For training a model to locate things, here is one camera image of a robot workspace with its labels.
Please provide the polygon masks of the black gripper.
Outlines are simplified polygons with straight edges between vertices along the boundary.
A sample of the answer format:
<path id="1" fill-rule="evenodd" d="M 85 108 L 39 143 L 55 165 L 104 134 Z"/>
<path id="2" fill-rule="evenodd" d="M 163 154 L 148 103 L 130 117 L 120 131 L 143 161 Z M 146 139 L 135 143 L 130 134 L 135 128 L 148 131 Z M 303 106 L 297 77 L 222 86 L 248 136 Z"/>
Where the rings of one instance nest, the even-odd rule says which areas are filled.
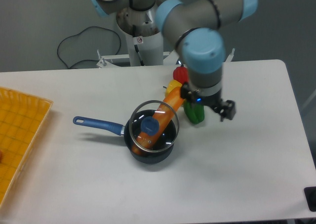
<path id="1" fill-rule="evenodd" d="M 232 120 L 236 114 L 236 103 L 233 100 L 223 101 L 221 99 L 222 90 L 219 89 L 215 94 L 202 95 L 197 90 L 192 90 L 189 83 L 185 82 L 180 88 L 180 96 L 182 99 L 190 103 L 203 105 L 211 108 L 215 113 L 220 115 L 220 121 L 225 119 Z"/>

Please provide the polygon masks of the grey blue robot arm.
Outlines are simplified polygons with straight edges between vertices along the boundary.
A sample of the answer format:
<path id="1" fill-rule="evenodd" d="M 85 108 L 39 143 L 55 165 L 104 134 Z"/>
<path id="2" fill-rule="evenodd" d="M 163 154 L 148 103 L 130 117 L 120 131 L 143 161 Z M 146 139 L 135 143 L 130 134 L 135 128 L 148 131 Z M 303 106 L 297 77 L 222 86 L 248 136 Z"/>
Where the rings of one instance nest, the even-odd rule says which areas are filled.
<path id="1" fill-rule="evenodd" d="M 167 40 L 188 68 L 181 97 L 193 105 L 210 107 L 221 119 L 232 120 L 236 104 L 224 101 L 222 65 L 225 47 L 218 30 L 255 13 L 258 0 L 91 0 L 101 16 L 116 14 L 125 33 L 133 65 L 162 63 L 162 41 Z"/>

